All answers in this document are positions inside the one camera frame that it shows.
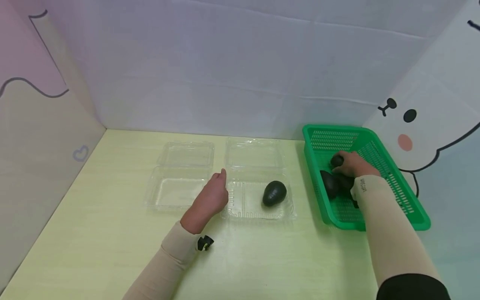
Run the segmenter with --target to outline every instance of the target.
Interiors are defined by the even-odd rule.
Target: green plastic basket
[[[336,152],[344,150],[357,151],[380,171],[415,230],[430,228],[430,218],[373,131],[352,126],[306,125],[303,136],[305,157],[324,223],[343,230],[365,230],[360,210],[346,197],[338,196],[330,201],[320,176],[320,170],[332,171],[330,159]]]

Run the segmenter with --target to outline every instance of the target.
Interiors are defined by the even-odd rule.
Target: right hand
[[[380,176],[380,172],[365,159],[363,159],[357,152],[339,151],[334,156],[343,157],[343,164],[333,169],[335,173],[341,173],[348,177],[360,177],[363,175]]]

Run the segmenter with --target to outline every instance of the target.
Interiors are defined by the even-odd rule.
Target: light green table surface
[[[165,143],[226,137],[107,130],[1,300],[121,299],[181,213],[144,206]],[[176,299],[375,299],[365,233],[321,221],[303,141],[281,141],[296,219],[255,224],[212,220],[213,237],[186,272]]]

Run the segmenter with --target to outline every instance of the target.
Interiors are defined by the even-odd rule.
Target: heart drawing
[[[88,156],[88,147],[86,145],[83,145],[79,149],[75,150],[73,152],[73,159],[75,159],[78,162],[84,162]]]

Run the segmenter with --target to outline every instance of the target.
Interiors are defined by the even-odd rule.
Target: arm
[[[380,172],[356,152],[340,151],[334,169],[355,177],[351,190],[365,219],[377,299],[450,299],[440,276],[407,216]]]
[[[185,269],[195,258],[200,233],[228,202],[227,173],[215,173],[162,242],[123,300],[168,300]]]

